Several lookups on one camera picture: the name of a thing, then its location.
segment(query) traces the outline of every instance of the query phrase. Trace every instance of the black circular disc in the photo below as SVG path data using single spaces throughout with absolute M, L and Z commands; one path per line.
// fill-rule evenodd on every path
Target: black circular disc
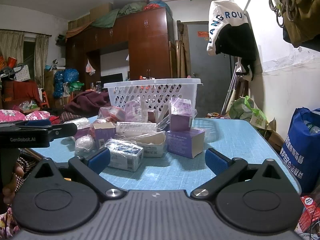
M 216 198 L 218 212 L 234 226 L 255 233 L 277 233 L 296 226 L 301 210 L 296 192 L 272 183 L 231 184 Z
M 86 223 L 98 207 L 98 197 L 91 188 L 62 179 L 52 184 L 36 184 L 33 192 L 19 191 L 12 212 L 25 229 L 61 233 Z

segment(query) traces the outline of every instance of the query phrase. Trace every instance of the white plastic basket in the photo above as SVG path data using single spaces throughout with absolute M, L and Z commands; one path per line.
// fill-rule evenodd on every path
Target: white plastic basket
M 112 106 L 124 109 L 127 102 L 140 96 L 149 109 L 157 109 L 160 114 L 170 98 L 190 99 L 195 107 L 198 84 L 199 78 L 150 79 L 106 83 L 103 88 L 108 88 Z

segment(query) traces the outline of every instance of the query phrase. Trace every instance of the green basket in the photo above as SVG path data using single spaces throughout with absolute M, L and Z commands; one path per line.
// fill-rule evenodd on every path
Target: green basket
M 84 84 L 81 82 L 71 82 L 70 83 L 70 92 L 80 91 L 82 86 L 84 86 Z

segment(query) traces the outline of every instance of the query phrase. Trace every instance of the finger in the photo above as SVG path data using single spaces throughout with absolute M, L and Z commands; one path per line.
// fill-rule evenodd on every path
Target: finger
M 15 197 L 15 193 L 12 192 L 9 196 L 3 198 L 3 202 L 7 205 L 11 204 Z
M 23 177 L 24 172 L 23 172 L 22 166 L 19 163 L 16 163 L 13 170 L 17 176 Z
M 12 179 L 9 184 L 5 185 L 4 188 L 2 189 L 3 195 L 8 195 L 8 189 L 10 192 L 14 192 L 17 187 L 17 177 L 15 174 L 12 174 Z

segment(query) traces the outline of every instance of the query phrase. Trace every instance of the blue gripper pad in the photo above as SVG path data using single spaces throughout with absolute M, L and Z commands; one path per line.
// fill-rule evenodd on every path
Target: blue gripper pad
M 228 157 L 211 148 L 206 150 L 204 159 L 205 164 L 216 176 L 229 168 L 232 163 L 232 160 L 230 160 Z
M 100 174 L 110 163 L 110 151 L 104 147 L 87 158 L 87 166 L 95 173 Z
M 25 126 L 47 126 L 47 125 L 51 125 L 51 122 L 48 119 L 29 121 L 25 124 Z

